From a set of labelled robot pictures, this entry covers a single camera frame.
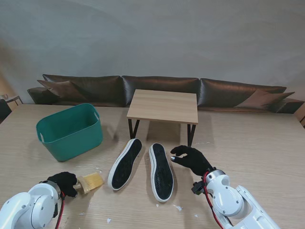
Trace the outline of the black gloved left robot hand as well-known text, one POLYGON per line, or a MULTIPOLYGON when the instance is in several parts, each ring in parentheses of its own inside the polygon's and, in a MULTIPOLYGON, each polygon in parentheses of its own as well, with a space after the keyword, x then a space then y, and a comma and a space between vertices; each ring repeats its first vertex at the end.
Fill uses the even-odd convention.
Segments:
POLYGON ((77 178, 75 174, 70 172, 61 172, 48 177, 47 180, 56 183, 65 196, 74 198, 78 194, 73 187, 77 184, 77 178))

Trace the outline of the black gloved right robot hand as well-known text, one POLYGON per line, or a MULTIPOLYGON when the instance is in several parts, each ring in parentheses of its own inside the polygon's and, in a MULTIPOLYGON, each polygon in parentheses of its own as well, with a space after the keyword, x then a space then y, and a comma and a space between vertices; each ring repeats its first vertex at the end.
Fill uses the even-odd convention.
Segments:
POLYGON ((205 156, 197 149, 188 146, 177 146, 171 150, 171 160, 183 167, 191 169, 197 175, 203 177, 209 170, 212 171, 213 167, 205 158, 205 156))

